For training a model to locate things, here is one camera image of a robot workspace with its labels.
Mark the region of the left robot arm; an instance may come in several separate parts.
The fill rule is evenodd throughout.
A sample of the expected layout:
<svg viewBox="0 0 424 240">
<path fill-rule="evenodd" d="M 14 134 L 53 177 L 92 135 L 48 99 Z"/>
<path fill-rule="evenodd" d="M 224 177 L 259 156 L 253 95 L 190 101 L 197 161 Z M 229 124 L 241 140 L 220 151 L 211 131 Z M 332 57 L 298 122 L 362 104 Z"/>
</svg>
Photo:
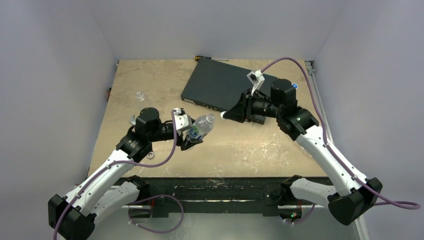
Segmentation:
<svg viewBox="0 0 424 240">
<path fill-rule="evenodd" d="M 96 225 L 125 205 L 147 204 L 153 207 L 157 198 L 150 185 L 138 176 L 131 176 L 118 188 L 111 187 L 135 166 L 156 168 L 167 163 L 177 147 L 185 151 L 202 143 L 190 142 L 184 133 L 195 123 L 183 108 L 171 110 L 171 119 L 161 121 L 159 111 L 147 107 L 139 112 L 135 123 L 119 141 L 105 162 L 81 184 L 66 195 L 54 195 L 48 201 L 48 223 L 53 228 L 52 238 L 86 240 Z M 171 140 L 168 157 L 160 163 L 145 164 L 142 159 L 153 152 L 153 143 Z"/>
</svg>

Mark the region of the clear plastic bottle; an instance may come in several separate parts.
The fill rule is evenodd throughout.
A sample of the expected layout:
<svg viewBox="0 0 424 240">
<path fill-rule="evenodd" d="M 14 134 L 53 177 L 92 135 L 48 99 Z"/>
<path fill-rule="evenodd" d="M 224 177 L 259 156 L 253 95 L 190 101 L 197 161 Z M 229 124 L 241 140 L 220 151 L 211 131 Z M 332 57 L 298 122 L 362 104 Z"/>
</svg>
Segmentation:
<svg viewBox="0 0 424 240">
<path fill-rule="evenodd" d="M 210 113 L 199 116 L 188 130 L 191 142 L 203 140 L 214 128 L 215 115 Z"/>
<path fill-rule="evenodd" d="M 136 91 L 135 92 L 135 99 L 136 99 L 136 101 L 137 102 L 146 102 L 147 101 L 147 95 L 144 93 L 144 92 L 142 92 L 142 91 Z"/>
</svg>

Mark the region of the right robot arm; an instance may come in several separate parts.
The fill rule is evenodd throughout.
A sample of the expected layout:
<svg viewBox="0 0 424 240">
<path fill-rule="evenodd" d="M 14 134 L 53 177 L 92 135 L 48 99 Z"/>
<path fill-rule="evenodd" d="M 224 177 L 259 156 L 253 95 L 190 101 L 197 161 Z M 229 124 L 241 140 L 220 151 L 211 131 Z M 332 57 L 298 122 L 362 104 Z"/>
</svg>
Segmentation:
<svg viewBox="0 0 424 240">
<path fill-rule="evenodd" d="M 348 226 L 376 204 L 373 191 L 381 192 L 380 180 L 368 178 L 331 147 L 319 121 L 298 105 L 296 89 L 289 80 L 274 80 L 270 95 L 244 91 L 235 106 L 221 113 L 223 119 L 239 123 L 255 116 L 275 118 L 279 129 L 312 156 L 332 183 L 324 185 L 294 175 L 281 184 L 279 205 L 306 200 L 326 207 L 339 223 Z"/>
</svg>

